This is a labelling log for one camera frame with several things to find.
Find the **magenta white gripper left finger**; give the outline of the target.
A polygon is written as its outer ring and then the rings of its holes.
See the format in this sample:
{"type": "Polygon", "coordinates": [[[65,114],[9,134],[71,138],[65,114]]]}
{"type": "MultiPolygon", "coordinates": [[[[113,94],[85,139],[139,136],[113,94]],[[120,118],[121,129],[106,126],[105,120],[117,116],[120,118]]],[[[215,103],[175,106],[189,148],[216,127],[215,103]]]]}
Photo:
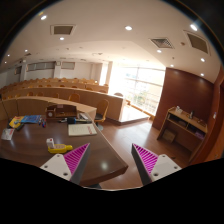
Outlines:
{"type": "Polygon", "coordinates": [[[87,143],[66,154],[55,154],[41,169],[79,185],[89,155],[90,144],[87,143]]]}

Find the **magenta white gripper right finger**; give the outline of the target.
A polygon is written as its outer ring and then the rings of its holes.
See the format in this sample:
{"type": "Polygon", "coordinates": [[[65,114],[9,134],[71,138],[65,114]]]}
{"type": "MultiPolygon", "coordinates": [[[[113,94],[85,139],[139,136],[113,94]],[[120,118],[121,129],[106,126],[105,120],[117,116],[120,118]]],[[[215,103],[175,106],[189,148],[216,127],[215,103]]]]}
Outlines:
{"type": "Polygon", "coordinates": [[[137,144],[132,144],[132,156],[143,185],[150,184],[181,170],[166,154],[157,155],[137,144]]]}

